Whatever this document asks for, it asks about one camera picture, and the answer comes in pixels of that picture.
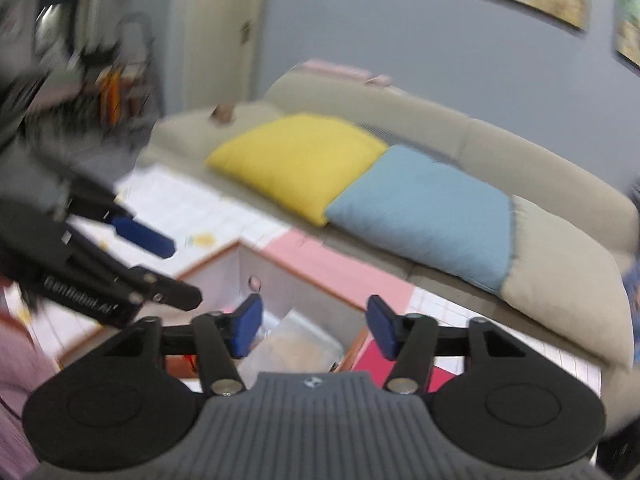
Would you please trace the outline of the light blue cushion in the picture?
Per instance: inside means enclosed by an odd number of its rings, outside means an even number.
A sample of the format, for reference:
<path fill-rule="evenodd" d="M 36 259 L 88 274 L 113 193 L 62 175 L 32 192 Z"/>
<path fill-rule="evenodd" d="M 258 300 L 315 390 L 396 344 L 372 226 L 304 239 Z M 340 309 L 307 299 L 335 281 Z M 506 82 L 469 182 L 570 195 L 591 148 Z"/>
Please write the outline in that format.
<path fill-rule="evenodd" d="M 494 295 L 510 269 L 512 200 L 405 145 L 389 148 L 326 208 L 332 226 Z"/>

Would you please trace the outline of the red box lid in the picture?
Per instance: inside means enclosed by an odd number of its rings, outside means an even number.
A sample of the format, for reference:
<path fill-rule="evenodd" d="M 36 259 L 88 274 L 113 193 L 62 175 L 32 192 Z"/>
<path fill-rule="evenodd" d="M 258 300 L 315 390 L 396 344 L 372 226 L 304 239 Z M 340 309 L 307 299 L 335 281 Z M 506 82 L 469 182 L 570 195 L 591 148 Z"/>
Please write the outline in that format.
<path fill-rule="evenodd" d="M 390 350 L 381 347 L 370 337 L 359 353 L 353 372 L 367 372 L 372 382 L 381 389 L 392 391 L 392 382 L 398 380 L 398 385 L 405 382 L 416 383 L 416 394 L 434 393 L 442 388 L 446 382 L 462 374 L 462 370 L 453 373 L 441 368 L 441 356 L 434 356 L 434 342 L 417 342 L 416 344 L 391 344 Z"/>

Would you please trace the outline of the right framed landscape painting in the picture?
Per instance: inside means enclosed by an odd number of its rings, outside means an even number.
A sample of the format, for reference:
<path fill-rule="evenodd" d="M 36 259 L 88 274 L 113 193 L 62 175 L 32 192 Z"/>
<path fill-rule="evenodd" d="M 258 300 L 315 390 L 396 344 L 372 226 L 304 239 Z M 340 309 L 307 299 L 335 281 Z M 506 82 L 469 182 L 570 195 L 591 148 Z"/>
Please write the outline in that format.
<path fill-rule="evenodd" d="M 640 62 L 640 0 L 616 1 L 615 47 L 627 62 Z"/>

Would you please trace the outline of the yellow cushion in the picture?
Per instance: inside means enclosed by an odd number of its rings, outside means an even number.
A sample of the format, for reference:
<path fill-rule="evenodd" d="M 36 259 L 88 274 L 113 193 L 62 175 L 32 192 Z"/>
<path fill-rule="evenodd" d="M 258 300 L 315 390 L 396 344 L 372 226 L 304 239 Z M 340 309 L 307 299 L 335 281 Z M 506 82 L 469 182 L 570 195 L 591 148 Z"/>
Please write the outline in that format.
<path fill-rule="evenodd" d="M 387 150 L 387 143 L 345 119 L 298 113 L 224 142 L 206 166 L 325 226 L 329 204 Z"/>

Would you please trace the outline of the beige sofa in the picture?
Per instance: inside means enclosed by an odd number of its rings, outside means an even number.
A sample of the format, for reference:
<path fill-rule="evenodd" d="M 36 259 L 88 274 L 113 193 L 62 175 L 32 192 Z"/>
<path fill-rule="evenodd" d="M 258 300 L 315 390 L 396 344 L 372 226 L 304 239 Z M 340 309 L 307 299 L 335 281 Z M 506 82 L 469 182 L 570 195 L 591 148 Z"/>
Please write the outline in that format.
<path fill-rule="evenodd" d="M 601 280 L 591 263 L 587 284 L 603 296 L 600 307 L 513 307 L 461 278 L 376 248 L 335 226 L 316 228 L 268 198 L 205 165 L 224 141 L 250 128 L 295 113 L 335 116 L 381 133 L 385 141 L 415 148 L 462 170 L 524 203 L 535 216 L 553 214 L 574 240 L 588 240 L 600 261 L 628 271 L 639 250 L 639 215 L 631 200 L 590 172 L 516 134 L 451 108 L 394 89 L 340 77 L 287 73 L 255 102 L 235 107 L 233 122 L 220 126 L 209 111 L 194 110 L 159 120 L 138 165 L 161 164 L 187 174 L 270 214 L 313 238 L 341 262 L 364 262 L 434 292 L 474 312 L 506 323 L 564 350 L 599 363 L 605 432 L 614 436 L 639 417 L 639 369 L 623 360 L 631 336 L 623 328 L 623 289 Z"/>

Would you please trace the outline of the pink item on sofa back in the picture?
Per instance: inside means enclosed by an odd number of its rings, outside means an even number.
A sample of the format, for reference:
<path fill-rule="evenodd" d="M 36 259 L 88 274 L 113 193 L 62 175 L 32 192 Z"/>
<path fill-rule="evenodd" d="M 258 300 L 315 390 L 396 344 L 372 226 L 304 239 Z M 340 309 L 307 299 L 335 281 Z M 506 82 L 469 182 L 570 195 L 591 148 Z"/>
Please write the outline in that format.
<path fill-rule="evenodd" d="M 318 58 L 310 58 L 304 62 L 298 63 L 293 70 L 301 70 L 302 72 L 312 73 L 327 77 L 337 77 L 351 81 L 367 84 L 368 86 L 377 86 L 381 88 L 391 87 L 393 79 L 390 76 L 379 74 L 375 75 L 370 70 L 363 68 L 336 64 Z"/>

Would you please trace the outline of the small brown stand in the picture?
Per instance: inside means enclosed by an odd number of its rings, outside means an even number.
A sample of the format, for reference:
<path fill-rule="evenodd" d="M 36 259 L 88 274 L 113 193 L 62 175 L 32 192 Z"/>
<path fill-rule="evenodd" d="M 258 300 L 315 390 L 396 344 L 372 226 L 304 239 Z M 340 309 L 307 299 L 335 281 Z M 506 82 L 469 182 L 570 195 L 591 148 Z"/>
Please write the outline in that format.
<path fill-rule="evenodd" d="M 210 114 L 209 119 L 218 126 L 230 125 L 234 122 L 234 109 L 235 105 L 233 103 L 218 104 Z"/>

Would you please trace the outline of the beige cushion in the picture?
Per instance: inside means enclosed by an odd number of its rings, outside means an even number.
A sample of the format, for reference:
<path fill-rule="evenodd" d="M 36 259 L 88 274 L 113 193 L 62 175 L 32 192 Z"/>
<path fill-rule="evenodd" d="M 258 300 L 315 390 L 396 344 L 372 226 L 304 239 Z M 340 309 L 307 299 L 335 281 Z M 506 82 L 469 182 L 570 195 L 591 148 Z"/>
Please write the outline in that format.
<path fill-rule="evenodd" d="M 613 256 L 570 222 L 512 198 L 511 267 L 500 295 L 525 314 L 602 361 L 632 367 L 634 331 Z"/>

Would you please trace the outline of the orange-rimmed white storage box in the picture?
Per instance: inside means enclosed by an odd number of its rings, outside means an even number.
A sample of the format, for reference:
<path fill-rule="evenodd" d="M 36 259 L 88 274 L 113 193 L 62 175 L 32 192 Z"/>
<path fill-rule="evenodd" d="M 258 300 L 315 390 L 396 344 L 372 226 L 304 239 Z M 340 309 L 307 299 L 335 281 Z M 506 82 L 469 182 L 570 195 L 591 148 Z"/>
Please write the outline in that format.
<path fill-rule="evenodd" d="M 267 314 L 280 321 L 295 309 L 343 345 L 344 360 L 332 372 L 351 370 L 371 337 L 366 322 L 370 296 L 381 296 L 397 312 L 405 313 L 414 292 L 413 285 L 397 276 L 345 257 L 296 231 L 265 247 L 248 240 L 233 242 L 191 264 L 178 277 L 200 289 L 201 305 L 186 312 L 149 302 L 142 316 L 157 316 L 166 326 L 186 325 L 194 316 L 229 312 L 250 294 L 258 294 L 264 304 L 260 330 L 266 327 Z"/>

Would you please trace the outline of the white grid lemon tablecloth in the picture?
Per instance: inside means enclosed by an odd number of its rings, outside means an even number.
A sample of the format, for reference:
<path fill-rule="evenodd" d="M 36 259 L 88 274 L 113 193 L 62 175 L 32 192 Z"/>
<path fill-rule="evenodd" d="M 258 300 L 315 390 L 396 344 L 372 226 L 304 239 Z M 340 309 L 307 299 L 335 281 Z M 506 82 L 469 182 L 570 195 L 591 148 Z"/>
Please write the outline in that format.
<path fill-rule="evenodd" d="M 156 258 L 96 222 L 76 220 L 76 228 L 130 266 L 142 264 L 175 278 L 191 264 L 233 242 L 248 240 L 250 244 L 265 247 L 285 233 L 299 232 L 269 214 L 161 166 L 134 172 L 122 180 L 119 187 L 120 196 L 134 207 L 143 222 L 175 240 L 175 255 L 165 260 Z M 416 285 L 413 287 L 405 313 L 431 315 L 443 326 L 452 327 L 467 326 L 474 318 L 471 310 Z"/>

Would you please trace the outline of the clear plastic bag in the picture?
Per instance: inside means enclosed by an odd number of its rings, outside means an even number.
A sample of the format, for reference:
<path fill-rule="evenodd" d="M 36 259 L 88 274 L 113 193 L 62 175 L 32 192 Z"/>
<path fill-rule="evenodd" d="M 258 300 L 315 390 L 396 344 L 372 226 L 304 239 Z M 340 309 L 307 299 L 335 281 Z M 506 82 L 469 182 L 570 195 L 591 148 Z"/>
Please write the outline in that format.
<path fill-rule="evenodd" d="M 250 354 L 239 360 L 244 376 L 269 373 L 326 373 L 344 360 L 343 345 L 331 334 L 295 309 L 276 321 L 266 315 L 266 327 L 250 347 Z"/>

